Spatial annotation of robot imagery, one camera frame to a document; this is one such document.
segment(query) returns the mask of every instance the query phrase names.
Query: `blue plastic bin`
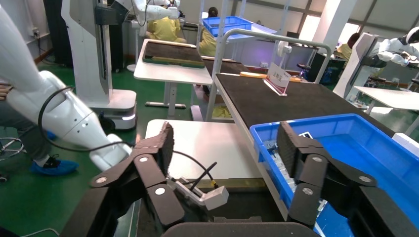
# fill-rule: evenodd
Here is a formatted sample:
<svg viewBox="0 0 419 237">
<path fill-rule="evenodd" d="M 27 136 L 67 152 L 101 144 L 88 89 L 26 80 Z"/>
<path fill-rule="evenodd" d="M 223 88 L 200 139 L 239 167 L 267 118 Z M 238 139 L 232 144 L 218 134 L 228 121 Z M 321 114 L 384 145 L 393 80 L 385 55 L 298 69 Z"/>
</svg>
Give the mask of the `blue plastic bin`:
<svg viewBox="0 0 419 237">
<path fill-rule="evenodd" d="M 296 134 L 310 132 L 333 158 L 374 176 L 378 186 L 386 190 L 419 229 L 419 160 L 414 154 L 355 114 L 297 119 L 289 123 Z M 259 162 L 289 208 L 293 192 L 263 144 L 276 141 L 278 127 L 279 122 L 254 125 L 250 132 Z M 353 236 L 347 220 L 329 204 L 317 223 L 327 237 Z"/>
<path fill-rule="evenodd" d="M 214 36 L 218 36 L 220 17 L 209 17 L 202 19 L 205 28 Z M 240 18 L 238 16 L 227 16 L 225 18 L 224 33 L 231 29 L 251 30 L 253 22 Z"/>
</svg>

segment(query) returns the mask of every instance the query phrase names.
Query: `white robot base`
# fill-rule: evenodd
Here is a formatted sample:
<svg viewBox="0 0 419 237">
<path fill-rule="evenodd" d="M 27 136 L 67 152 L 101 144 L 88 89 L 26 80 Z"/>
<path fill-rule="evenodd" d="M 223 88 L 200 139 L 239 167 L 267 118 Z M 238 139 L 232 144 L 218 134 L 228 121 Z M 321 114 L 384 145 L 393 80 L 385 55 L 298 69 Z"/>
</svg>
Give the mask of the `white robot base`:
<svg viewBox="0 0 419 237">
<path fill-rule="evenodd" d="M 99 117 L 112 120 L 115 130 L 132 129 L 136 126 L 137 93 L 131 90 L 113 90 L 109 104 L 86 103 Z"/>
</svg>

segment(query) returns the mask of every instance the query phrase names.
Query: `black foam mat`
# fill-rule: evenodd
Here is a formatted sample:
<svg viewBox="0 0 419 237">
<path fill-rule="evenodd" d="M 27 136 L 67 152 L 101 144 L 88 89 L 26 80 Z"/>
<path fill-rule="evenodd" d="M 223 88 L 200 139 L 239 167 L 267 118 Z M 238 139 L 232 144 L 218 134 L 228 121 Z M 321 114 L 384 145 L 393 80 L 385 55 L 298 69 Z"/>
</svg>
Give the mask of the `black foam mat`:
<svg viewBox="0 0 419 237">
<path fill-rule="evenodd" d="M 357 114 L 388 136 L 394 135 L 394 131 L 320 84 L 290 82 L 288 96 L 282 97 L 262 79 L 223 74 L 217 77 L 248 128 L 268 122 Z"/>
<path fill-rule="evenodd" d="M 214 60 L 204 59 L 204 64 L 208 69 L 209 74 L 212 77 L 212 69 L 214 66 Z M 240 72 L 250 72 L 250 70 L 239 62 L 222 62 L 221 73 L 240 74 Z"/>
<path fill-rule="evenodd" d="M 156 42 L 148 42 L 146 44 L 144 56 L 145 58 L 162 57 L 202 62 L 202 58 L 196 48 Z"/>
</svg>

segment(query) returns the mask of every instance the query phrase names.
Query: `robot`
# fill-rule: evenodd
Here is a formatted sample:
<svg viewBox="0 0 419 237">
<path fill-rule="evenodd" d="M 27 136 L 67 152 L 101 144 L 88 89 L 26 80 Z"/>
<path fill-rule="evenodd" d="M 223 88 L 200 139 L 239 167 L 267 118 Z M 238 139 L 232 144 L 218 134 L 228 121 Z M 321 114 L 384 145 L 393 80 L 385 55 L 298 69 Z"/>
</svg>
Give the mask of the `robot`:
<svg viewBox="0 0 419 237">
<path fill-rule="evenodd" d="M 409 60 L 403 58 L 400 54 L 407 52 L 411 56 L 419 58 L 419 51 L 411 44 L 419 42 L 419 27 L 415 27 L 400 38 L 385 39 L 379 45 L 378 57 L 384 62 L 394 62 L 405 67 L 409 65 Z"/>
<path fill-rule="evenodd" d="M 115 7 L 123 6 L 126 12 L 132 8 L 130 0 L 116 2 Z M 140 21 L 165 16 L 177 17 L 178 14 L 175 7 L 165 9 L 147 6 L 145 0 L 135 0 L 135 8 Z M 46 99 L 66 85 L 51 72 L 38 71 L 22 36 L 1 5 L 0 31 L 0 78 L 13 86 L 6 101 L 16 111 L 38 124 L 39 112 Z M 97 115 L 71 91 L 64 91 L 50 101 L 43 114 L 42 124 L 46 130 L 64 141 L 88 149 L 121 141 L 114 134 L 106 136 Z M 118 164 L 130 153 L 131 148 L 128 145 L 116 144 L 90 152 L 89 156 L 104 171 Z"/>
<path fill-rule="evenodd" d="M 178 17 L 179 1 L 172 0 L 63 0 L 61 16 L 71 45 L 78 97 L 97 114 L 102 126 L 131 129 L 136 125 L 136 93 L 112 87 L 109 25 L 122 24 L 132 10 L 140 32 L 146 22 Z"/>
<path fill-rule="evenodd" d="M 411 29 L 400 38 L 385 39 L 377 43 L 378 36 L 362 33 L 354 44 L 345 71 L 333 92 L 340 97 L 355 102 L 358 90 L 354 86 L 364 86 L 371 74 L 379 71 L 391 61 L 402 67 L 417 67 L 415 62 L 401 56 L 403 52 L 419 57 L 419 52 L 411 45 L 419 42 L 419 27 Z"/>
</svg>

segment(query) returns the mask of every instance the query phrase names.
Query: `yellow item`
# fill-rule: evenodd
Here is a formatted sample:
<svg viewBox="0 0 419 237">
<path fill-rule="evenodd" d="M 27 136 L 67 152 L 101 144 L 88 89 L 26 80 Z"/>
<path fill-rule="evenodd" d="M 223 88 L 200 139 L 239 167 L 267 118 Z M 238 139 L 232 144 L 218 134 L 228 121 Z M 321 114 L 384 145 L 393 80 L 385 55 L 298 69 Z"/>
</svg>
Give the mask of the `yellow item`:
<svg viewBox="0 0 419 237">
<path fill-rule="evenodd" d="M 352 49 L 348 46 L 347 43 L 344 43 L 339 48 L 337 48 L 337 52 L 339 53 L 338 56 L 343 58 L 346 61 L 345 62 L 345 67 L 346 67 L 346 64 L 348 64 L 349 58 L 351 57 Z"/>
<path fill-rule="evenodd" d="M 230 111 L 228 111 L 228 108 L 225 105 L 215 106 L 212 116 L 217 118 L 232 118 Z"/>
<path fill-rule="evenodd" d="M 261 73 L 248 73 L 248 72 L 240 72 L 240 75 L 243 77 L 249 77 L 249 78 L 266 78 L 266 74 Z"/>
<path fill-rule="evenodd" d="M 178 38 L 177 33 L 180 32 L 179 19 L 172 20 L 168 17 L 153 20 L 148 23 L 147 31 L 151 32 L 149 37 L 153 40 L 164 40 L 171 42 L 180 42 L 184 39 Z"/>
<path fill-rule="evenodd" d="M 291 77 L 290 78 L 290 81 L 293 81 L 293 82 L 301 82 L 301 79 L 300 78 Z"/>
<path fill-rule="evenodd" d="M 202 40 L 199 42 L 199 54 L 201 56 L 215 57 L 217 41 L 214 36 L 202 26 Z"/>
</svg>

